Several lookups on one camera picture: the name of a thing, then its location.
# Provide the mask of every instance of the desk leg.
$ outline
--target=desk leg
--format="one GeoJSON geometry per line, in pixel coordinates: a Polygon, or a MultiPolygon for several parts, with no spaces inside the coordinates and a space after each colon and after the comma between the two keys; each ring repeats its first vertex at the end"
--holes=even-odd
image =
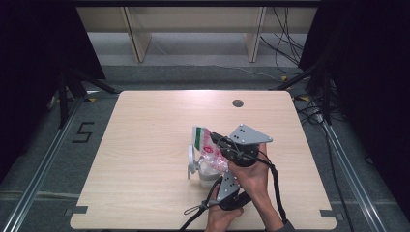
{"type": "Polygon", "coordinates": [[[259,8],[259,13],[255,20],[253,32],[245,33],[245,44],[248,50],[248,59],[250,62],[256,62],[257,49],[260,42],[260,34],[262,33],[263,21],[265,20],[266,7],[259,8]]]}
{"type": "Polygon", "coordinates": [[[127,23],[128,33],[132,41],[132,51],[135,56],[135,61],[141,63],[144,61],[148,45],[151,41],[151,33],[144,32],[143,27],[136,19],[136,14],[133,13],[133,8],[123,8],[124,20],[127,23]]]}

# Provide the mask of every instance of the wooden tabletop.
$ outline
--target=wooden tabletop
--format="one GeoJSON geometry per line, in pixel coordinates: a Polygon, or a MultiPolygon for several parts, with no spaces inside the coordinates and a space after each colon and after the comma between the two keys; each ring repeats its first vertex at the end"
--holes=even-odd
{"type": "MultiPolygon", "coordinates": [[[[333,229],[332,210],[287,92],[125,91],[114,108],[73,214],[75,229],[179,229],[209,190],[187,178],[192,127],[229,135],[246,124],[274,138],[283,208],[296,229],[333,229]],[[243,101],[242,107],[232,104],[243,101]]],[[[269,192],[275,204],[272,176],[269,192]]],[[[230,229],[263,229],[251,203],[230,229]]],[[[189,229],[204,229],[207,212],[189,229]]]]}

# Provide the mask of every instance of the person's right hand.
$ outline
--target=person's right hand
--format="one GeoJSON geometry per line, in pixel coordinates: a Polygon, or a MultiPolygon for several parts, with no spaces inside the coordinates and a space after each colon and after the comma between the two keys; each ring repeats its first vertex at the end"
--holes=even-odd
{"type": "MultiPolygon", "coordinates": [[[[266,143],[259,144],[259,151],[267,154],[266,143]]],[[[259,152],[258,157],[262,160],[268,160],[259,152]]],[[[237,178],[238,183],[244,188],[244,191],[252,200],[259,195],[268,194],[268,171],[269,167],[265,163],[257,161],[249,167],[237,166],[234,162],[228,163],[229,170],[237,178]]]]}

